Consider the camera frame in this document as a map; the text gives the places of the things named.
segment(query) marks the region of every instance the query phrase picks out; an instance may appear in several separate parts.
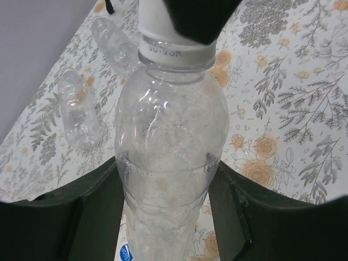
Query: black object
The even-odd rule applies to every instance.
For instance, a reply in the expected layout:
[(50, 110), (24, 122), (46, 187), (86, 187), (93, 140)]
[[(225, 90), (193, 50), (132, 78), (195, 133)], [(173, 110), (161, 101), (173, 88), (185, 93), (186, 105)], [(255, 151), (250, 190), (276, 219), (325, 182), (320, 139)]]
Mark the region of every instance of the black object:
[(107, 6), (107, 12), (109, 13), (109, 15), (112, 15), (115, 12), (115, 10), (113, 4), (111, 4), (111, 1), (105, 0), (105, 5)]
[(163, 0), (176, 32), (204, 45), (215, 41), (241, 0)]
[(114, 261), (123, 202), (114, 158), (34, 201), (0, 202), (0, 260)]
[(209, 197), (221, 261), (348, 260), (348, 196), (304, 203), (221, 162)]

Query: floral pattern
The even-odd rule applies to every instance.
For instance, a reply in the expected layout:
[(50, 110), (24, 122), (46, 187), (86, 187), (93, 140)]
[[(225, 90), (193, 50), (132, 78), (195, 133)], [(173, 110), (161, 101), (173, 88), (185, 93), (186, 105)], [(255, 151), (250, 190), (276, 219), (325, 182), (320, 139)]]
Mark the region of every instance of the floral pattern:
[[(0, 146), (0, 199), (33, 199), (114, 155), (115, 105), (125, 79), (94, 42), (94, 18), (107, 16), (138, 44), (139, 1), (109, 16), (96, 3)], [(347, 193), (348, 1), (245, 0), (221, 32), (211, 73), (225, 92), (229, 138), (222, 160), (277, 193), (321, 204)], [(66, 144), (57, 82), (76, 68), (95, 95), (103, 138), (91, 151)], [(122, 219), (117, 253), (127, 241)], [(188, 261), (218, 261), (207, 197)]]

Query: table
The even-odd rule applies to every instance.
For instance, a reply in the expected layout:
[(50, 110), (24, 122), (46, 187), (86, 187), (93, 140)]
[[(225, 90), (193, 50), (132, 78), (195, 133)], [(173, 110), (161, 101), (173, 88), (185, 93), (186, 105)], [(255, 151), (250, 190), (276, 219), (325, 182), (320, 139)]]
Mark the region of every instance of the table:
[[(133, 40), (137, 0), (120, 0), (110, 18)], [(18, 201), (60, 187), (114, 155), (114, 110), (124, 79), (113, 74), (90, 25), (108, 16), (98, 2), (0, 146), (0, 199)], [(222, 160), (298, 200), (321, 204), (345, 194), (348, 176), (348, 1), (244, 1), (221, 33), (211, 69), (230, 113)], [(103, 122), (89, 152), (65, 141), (57, 101), (61, 69), (76, 68), (91, 86)], [(126, 242), (122, 219), (115, 260)], [(188, 260), (216, 261), (209, 199)]]

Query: plastic bottle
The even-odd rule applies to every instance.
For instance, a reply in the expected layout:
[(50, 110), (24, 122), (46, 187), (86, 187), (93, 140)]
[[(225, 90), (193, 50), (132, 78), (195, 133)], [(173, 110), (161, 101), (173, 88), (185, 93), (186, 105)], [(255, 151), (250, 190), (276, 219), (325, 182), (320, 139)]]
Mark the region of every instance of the plastic bottle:
[(128, 244), (134, 260), (184, 261), (228, 132), (225, 96), (207, 71), (216, 43), (177, 35), (161, 0), (140, 0), (139, 30), (145, 67), (116, 108)]
[(100, 143), (102, 133), (94, 99), (85, 80), (73, 68), (64, 70), (58, 81), (58, 98), (67, 143), (90, 150)]
[(128, 78), (141, 66), (137, 47), (114, 22), (97, 17), (92, 23), (91, 31), (99, 49), (117, 75)]

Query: bottle neck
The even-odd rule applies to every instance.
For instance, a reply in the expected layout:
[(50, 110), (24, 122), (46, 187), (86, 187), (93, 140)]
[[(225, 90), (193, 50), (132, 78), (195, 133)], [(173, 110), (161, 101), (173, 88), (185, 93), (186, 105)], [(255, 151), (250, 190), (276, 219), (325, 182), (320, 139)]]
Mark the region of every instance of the bottle neck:
[(178, 73), (202, 72), (215, 63), (216, 43), (178, 45), (158, 41), (142, 35), (139, 42), (139, 60), (161, 71)]

